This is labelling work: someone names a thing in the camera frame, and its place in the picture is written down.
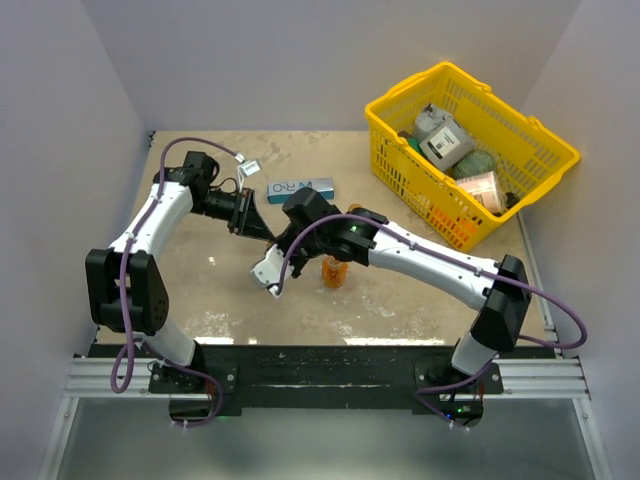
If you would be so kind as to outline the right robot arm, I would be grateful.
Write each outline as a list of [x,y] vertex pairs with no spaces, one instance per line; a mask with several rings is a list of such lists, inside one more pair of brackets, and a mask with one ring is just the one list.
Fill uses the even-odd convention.
[[459,393],[480,382],[480,369],[494,355],[514,350],[531,302],[520,259],[468,256],[371,210],[343,213],[309,187],[295,192],[283,212],[287,228],[253,268],[255,281],[274,297],[287,278],[298,277],[309,260],[323,255],[397,272],[453,296],[477,313],[445,369],[448,386]]

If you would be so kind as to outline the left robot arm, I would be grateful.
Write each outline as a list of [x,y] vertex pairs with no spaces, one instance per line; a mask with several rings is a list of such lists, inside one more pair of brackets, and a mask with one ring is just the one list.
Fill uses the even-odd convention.
[[260,171],[258,161],[239,160],[232,191],[213,184],[219,171],[218,162],[199,151],[189,151],[180,167],[161,168],[149,197],[125,232],[109,247],[91,250],[85,259],[94,323],[130,333],[175,363],[171,378],[185,392],[205,385],[207,368],[197,361],[195,340],[169,319],[169,296],[158,267],[168,240],[190,213],[223,221],[238,236],[273,238],[257,211],[255,192],[243,185]]

